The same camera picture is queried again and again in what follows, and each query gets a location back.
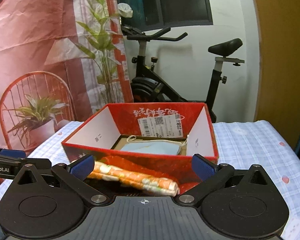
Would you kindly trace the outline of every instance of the silver screw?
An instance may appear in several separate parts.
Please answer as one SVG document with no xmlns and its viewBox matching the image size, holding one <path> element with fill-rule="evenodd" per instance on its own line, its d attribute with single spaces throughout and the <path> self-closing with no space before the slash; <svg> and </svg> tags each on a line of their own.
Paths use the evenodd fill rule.
<svg viewBox="0 0 300 240">
<path fill-rule="evenodd" d="M 194 201 L 194 196 L 191 195 L 181 195 L 179 197 L 179 200 L 183 203 L 191 203 L 192 201 Z"/>
<path fill-rule="evenodd" d="M 107 197 L 104 195 L 94 195 L 91 197 L 91 201 L 94 203 L 102 203 L 107 200 Z"/>
</svg>

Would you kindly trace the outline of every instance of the exercise bike handlebar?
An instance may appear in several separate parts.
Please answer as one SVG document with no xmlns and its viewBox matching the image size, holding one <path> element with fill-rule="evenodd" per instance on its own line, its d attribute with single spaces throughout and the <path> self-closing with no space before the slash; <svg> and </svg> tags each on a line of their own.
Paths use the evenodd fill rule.
<svg viewBox="0 0 300 240">
<path fill-rule="evenodd" d="M 155 39 L 159 38 L 160 36 L 166 34 L 169 31 L 171 31 L 171 27 L 166 27 L 152 35 L 145 35 L 145 34 L 128 35 L 127 40 L 135 40 L 135 41 L 155 40 Z"/>
<path fill-rule="evenodd" d="M 177 38 L 159 37 L 159 38 L 156 38 L 155 40 L 156 41 L 180 41 L 180 40 L 182 40 L 186 36 L 188 36 L 188 33 L 182 33 Z"/>
</svg>

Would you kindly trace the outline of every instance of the gray ribbed plate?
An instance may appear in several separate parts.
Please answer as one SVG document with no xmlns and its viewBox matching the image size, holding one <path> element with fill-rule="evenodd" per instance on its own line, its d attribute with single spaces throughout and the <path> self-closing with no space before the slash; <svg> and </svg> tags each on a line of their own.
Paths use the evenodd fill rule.
<svg viewBox="0 0 300 240">
<path fill-rule="evenodd" d="M 56 239 L 227 240 L 230 238 L 211 230 L 194 208 L 180 207 L 171 197 L 120 196 L 109 206 L 92 208 L 81 225 Z"/>
</svg>

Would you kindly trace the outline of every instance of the exercise bike seat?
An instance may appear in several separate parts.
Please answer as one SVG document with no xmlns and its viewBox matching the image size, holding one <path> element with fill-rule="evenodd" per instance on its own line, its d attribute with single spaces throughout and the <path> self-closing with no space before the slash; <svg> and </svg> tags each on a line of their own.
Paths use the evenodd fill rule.
<svg viewBox="0 0 300 240">
<path fill-rule="evenodd" d="M 208 48 L 208 52 L 222 56 L 228 57 L 234 53 L 237 49 L 242 46 L 242 40 L 239 38 L 233 39 L 231 41 L 226 41 Z"/>
</svg>

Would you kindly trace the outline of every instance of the window pane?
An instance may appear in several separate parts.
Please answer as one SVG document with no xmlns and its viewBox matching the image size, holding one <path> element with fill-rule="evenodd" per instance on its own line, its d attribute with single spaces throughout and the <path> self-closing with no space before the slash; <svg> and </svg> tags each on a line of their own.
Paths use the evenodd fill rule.
<svg viewBox="0 0 300 240">
<path fill-rule="evenodd" d="M 205 0 L 161 0 L 161 6 L 164 24 L 209 19 Z"/>
<path fill-rule="evenodd" d="M 122 22 L 142 29 L 145 25 L 159 23 L 156 0 L 120 0 L 127 3 L 133 10 L 132 18 L 123 18 Z"/>
</svg>

